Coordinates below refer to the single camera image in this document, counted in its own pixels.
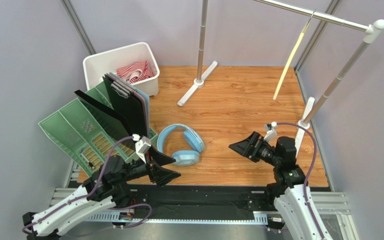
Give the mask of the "cream plastic hanger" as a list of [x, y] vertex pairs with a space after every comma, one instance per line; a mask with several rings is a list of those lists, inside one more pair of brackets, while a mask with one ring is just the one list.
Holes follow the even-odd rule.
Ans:
[[296, 54], [296, 52], [297, 52], [297, 50], [298, 50], [298, 48], [299, 48], [301, 42], [302, 42], [302, 40], [303, 40], [305, 34], [306, 34], [307, 29], [309, 28], [309, 25], [310, 25], [310, 23], [311, 23], [311, 20], [312, 20], [312, 18], [313, 18], [313, 16], [314, 16], [315, 12], [316, 12], [316, 10], [314, 10], [314, 11], [312, 12], [312, 14], [310, 15], [310, 17], [309, 17], [307, 23], [304, 25], [303, 29], [301, 30], [300, 34], [298, 35], [297, 41], [296, 41], [294, 47], [292, 48], [292, 50], [291, 50], [291, 52], [290, 52], [290, 55], [289, 55], [289, 57], [288, 57], [288, 59], [287, 59], [287, 61], [286, 61], [286, 64], [285, 64], [285, 66], [284, 66], [284, 68], [283, 68], [283, 71], [282, 71], [282, 73], [281, 73], [281, 76], [280, 76], [280, 78], [279, 78], [279, 81], [278, 81], [278, 83], [277, 83], [277, 86], [276, 86], [276, 88], [275, 88], [275, 91], [274, 91], [274, 94], [273, 94], [273, 97], [272, 97], [273, 100], [276, 100], [276, 99], [278, 98], [278, 95], [279, 95], [279, 92], [280, 92], [281, 87], [282, 87], [282, 85], [283, 85], [283, 82], [284, 82], [284, 80], [285, 80], [287, 71], [288, 71], [288, 69], [289, 69], [289, 67], [290, 67], [290, 65], [291, 65], [291, 63], [292, 63], [292, 60], [293, 60], [293, 58], [294, 58], [294, 56], [295, 56], [295, 54]]

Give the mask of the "blue clipboard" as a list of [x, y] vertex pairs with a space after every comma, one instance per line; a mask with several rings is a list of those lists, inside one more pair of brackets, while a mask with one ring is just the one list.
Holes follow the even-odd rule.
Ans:
[[150, 97], [149, 97], [149, 95], [146, 94], [145, 92], [141, 91], [140, 89], [136, 88], [135, 86], [130, 84], [128, 81], [125, 81], [124, 79], [120, 78], [115, 73], [110, 72], [109, 75], [112, 77], [115, 77], [115, 79], [118, 82], [121, 82], [121, 83], [131, 87], [134, 91], [136, 91], [139, 95], [141, 95], [144, 98], [145, 107], [146, 107], [146, 121], [147, 121], [147, 127], [149, 128], [149, 125], [150, 125]]

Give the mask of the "blue white headphones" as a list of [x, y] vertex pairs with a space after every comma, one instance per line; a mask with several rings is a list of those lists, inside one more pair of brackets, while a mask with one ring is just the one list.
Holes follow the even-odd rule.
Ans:
[[172, 165], [178, 167], [192, 166], [200, 162], [201, 153], [206, 148], [201, 136], [192, 128], [185, 124], [175, 123], [165, 127], [159, 134], [157, 139], [157, 150], [164, 152], [165, 141], [172, 132], [181, 131], [182, 143], [176, 143], [178, 148], [172, 152], [171, 157], [174, 158]]

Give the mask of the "red white striped tank top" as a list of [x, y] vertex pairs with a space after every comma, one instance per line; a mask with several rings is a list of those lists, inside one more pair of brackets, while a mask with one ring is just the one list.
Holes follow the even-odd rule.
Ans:
[[154, 77], [154, 73], [146, 60], [120, 67], [116, 70], [116, 75], [130, 84]]

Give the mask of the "black folder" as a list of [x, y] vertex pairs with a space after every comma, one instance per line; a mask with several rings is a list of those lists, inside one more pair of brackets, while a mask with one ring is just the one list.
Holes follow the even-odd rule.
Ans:
[[120, 140], [133, 135], [125, 117], [81, 90], [74, 93], [111, 138]]

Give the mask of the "green plastic file rack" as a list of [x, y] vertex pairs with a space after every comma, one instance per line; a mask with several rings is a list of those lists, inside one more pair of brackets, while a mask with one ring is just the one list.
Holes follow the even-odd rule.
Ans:
[[[84, 93], [113, 109], [104, 82]], [[78, 97], [40, 121], [39, 126], [88, 177], [104, 164], [110, 149], [118, 141], [103, 130]], [[156, 146], [158, 134], [150, 125], [148, 138]]]

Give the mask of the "white plastic bin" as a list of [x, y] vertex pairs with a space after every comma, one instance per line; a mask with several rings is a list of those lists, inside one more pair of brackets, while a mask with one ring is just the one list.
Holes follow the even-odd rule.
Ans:
[[149, 96], [158, 95], [160, 69], [153, 51], [146, 42], [138, 42], [87, 56], [82, 62], [86, 89], [90, 90], [100, 84], [104, 74], [115, 73], [118, 68], [132, 65], [138, 61], [148, 62], [153, 77], [132, 85]]

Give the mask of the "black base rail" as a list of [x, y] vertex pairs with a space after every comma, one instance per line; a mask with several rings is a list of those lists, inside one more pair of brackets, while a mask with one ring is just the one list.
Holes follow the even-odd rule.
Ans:
[[274, 212], [265, 186], [129, 184], [123, 207], [140, 204], [134, 216], [162, 220], [251, 220], [254, 211]]

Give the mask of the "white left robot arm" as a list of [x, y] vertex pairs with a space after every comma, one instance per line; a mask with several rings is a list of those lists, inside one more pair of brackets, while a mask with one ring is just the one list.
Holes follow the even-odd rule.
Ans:
[[68, 197], [42, 212], [25, 213], [22, 231], [28, 240], [58, 240], [101, 211], [135, 208], [128, 182], [148, 176], [151, 183], [163, 187], [181, 176], [164, 167], [174, 162], [174, 158], [154, 147], [144, 154], [144, 159], [129, 163], [120, 155], [112, 155]]

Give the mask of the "pink clipboard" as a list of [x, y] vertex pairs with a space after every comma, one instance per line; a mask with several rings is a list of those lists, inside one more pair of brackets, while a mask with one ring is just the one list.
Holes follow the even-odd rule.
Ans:
[[141, 90], [137, 89], [136, 87], [132, 86], [129, 82], [123, 80], [122, 78], [118, 77], [115, 73], [110, 72], [109, 77], [113, 79], [117, 85], [126, 88], [130, 88], [130, 91], [135, 91], [135, 95], [138, 97], [140, 96], [140, 101], [142, 102], [143, 107], [145, 108], [145, 120], [146, 120], [146, 127], [149, 129], [150, 128], [150, 97], [142, 92]]

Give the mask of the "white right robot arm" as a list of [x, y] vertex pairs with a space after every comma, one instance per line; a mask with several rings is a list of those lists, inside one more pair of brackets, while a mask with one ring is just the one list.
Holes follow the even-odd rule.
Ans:
[[264, 161], [273, 166], [275, 182], [266, 186], [265, 202], [281, 215], [295, 240], [330, 240], [311, 196], [303, 170], [296, 163], [295, 140], [280, 136], [271, 146], [258, 132], [228, 146], [252, 162]]

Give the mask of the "black clipboard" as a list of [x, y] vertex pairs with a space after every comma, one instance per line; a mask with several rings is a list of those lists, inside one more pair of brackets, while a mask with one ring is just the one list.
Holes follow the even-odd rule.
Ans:
[[149, 121], [145, 99], [126, 83], [106, 73], [103, 77], [113, 110], [125, 118], [131, 132], [149, 136]]

